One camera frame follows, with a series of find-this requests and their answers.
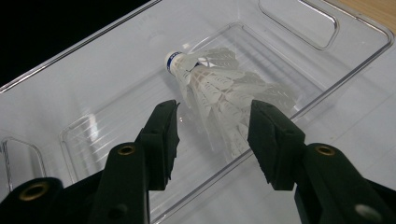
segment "brass screw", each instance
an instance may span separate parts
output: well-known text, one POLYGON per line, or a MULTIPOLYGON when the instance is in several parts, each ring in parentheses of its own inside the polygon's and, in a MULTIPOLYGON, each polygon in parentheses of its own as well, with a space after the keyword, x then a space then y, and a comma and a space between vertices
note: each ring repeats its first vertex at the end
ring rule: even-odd
POLYGON ((333 155, 335 155, 335 150, 333 148, 331 148, 331 147, 318 146, 318 147, 315 147, 315 150, 318 153, 320 153, 320 154, 322 154, 324 156, 333 156, 333 155))
POLYGON ((136 151, 136 149, 134 148, 134 146, 122 147, 122 148, 119 148, 119 150, 117 150, 117 152, 121 156, 128 156, 130 154, 133 154, 135 151, 136 151))
POLYGON ((20 200, 30 202, 46 194, 49 189, 50 186, 45 181, 34 183, 21 192, 20 200))

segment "clear plastic container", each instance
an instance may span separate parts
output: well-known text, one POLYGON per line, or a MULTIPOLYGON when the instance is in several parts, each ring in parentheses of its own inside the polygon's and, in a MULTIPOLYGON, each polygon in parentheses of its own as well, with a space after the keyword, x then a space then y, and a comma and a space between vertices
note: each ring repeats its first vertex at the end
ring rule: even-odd
MULTIPOLYGON (((0 196, 33 177, 55 176, 68 186, 100 171, 108 151, 133 141, 156 104, 183 102, 163 66, 171 50, 231 49, 241 69, 293 89, 290 118, 297 120, 392 43, 388 29, 334 1, 148 2, 1 89, 0 196), (11 183, 10 151, 36 172, 11 183)), ((184 104, 177 115, 172 181, 150 193, 155 222, 251 155, 227 160, 221 141, 209 139, 184 104)))

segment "plastic bin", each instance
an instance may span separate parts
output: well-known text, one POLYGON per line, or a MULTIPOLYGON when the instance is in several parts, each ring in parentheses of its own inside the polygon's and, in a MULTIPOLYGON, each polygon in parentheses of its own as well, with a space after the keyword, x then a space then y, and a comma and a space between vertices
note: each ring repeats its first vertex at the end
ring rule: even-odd
POLYGON ((156 104, 176 99, 173 178, 150 193, 151 219, 161 222, 251 155, 230 160, 206 135, 163 65, 167 52, 233 50, 242 69, 296 92, 298 120, 392 43, 388 29, 334 1, 148 2, 1 89, 0 197, 34 177, 68 186, 102 170, 156 104))

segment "blue band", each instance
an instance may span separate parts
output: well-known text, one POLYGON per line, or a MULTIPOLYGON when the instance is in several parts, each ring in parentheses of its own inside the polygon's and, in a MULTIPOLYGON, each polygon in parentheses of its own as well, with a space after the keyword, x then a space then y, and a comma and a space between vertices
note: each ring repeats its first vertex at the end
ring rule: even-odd
POLYGON ((173 54, 169 57, 168 62, 166 63, 166 67, 167 67, 168 72, 169 72, 170 74, 172 74, 172 72, 171 72, 171 63, 172 63, 172 60, 173 60, 178 54, 181 54, 181 52, 175 52, 175 53, 173 53, 173 54))

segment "black background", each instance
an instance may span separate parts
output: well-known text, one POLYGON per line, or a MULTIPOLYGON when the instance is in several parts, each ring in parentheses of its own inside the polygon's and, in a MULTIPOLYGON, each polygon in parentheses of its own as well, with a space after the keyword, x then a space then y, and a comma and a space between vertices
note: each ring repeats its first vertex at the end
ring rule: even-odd
POLYGON ((2 2, 0 87, 146 2, 2 2))

